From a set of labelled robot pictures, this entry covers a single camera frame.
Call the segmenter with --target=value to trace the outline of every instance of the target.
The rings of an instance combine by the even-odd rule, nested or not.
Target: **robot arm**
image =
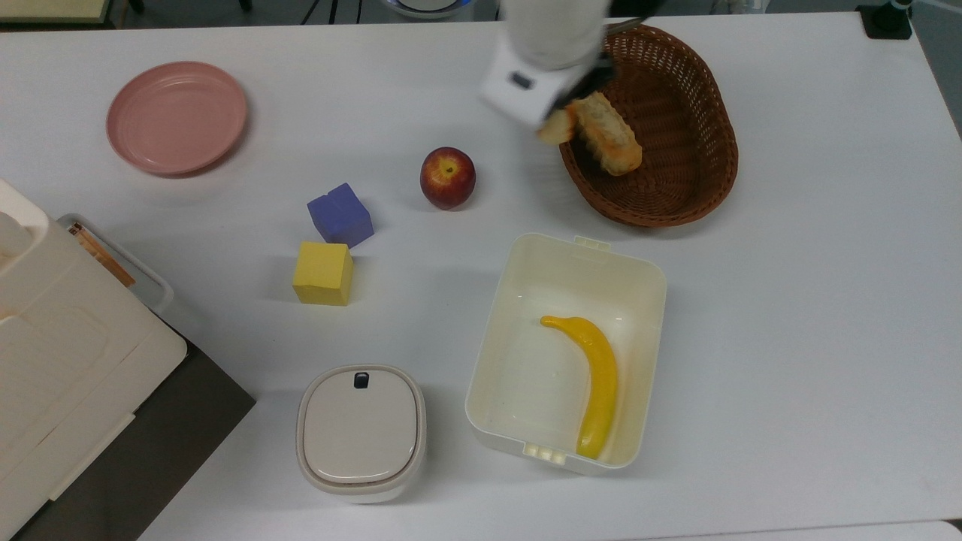
[[[637,3],[650,14],[662,2]],[[614,77],[614,68],[601,55],[610,4],[611,0],[501,0],[505,24],[481,87],[482,98],[537,130],[553,110],[600,88]]]

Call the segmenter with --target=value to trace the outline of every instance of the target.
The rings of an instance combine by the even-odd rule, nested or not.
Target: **container lid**
[[[304,458],[316,476],[338,484],[393,477],[415,453],[414,391],[385,370],[333,374],[308,398],[303,430]]]

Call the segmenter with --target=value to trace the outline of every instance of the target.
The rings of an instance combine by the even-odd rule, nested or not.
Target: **pink plate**
[[[208,166],[237,142],[247,118],[243,90],[224,70],[200,62],[162,64],[120,90],[107,113],[117,154],[150,173]]]

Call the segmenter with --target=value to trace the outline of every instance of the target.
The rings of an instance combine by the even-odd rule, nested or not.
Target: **yellow cube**
[[[294,292],[301,302],[347,306],[353,274],[347,245],[304,242],[297,254]]]

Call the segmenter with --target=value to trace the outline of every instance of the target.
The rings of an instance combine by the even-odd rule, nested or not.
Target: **red apple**
[[[432,150],[421,165],[421,191],[439,209],[453,209],[474,192],[474,162],[468,154],[442,146]]]

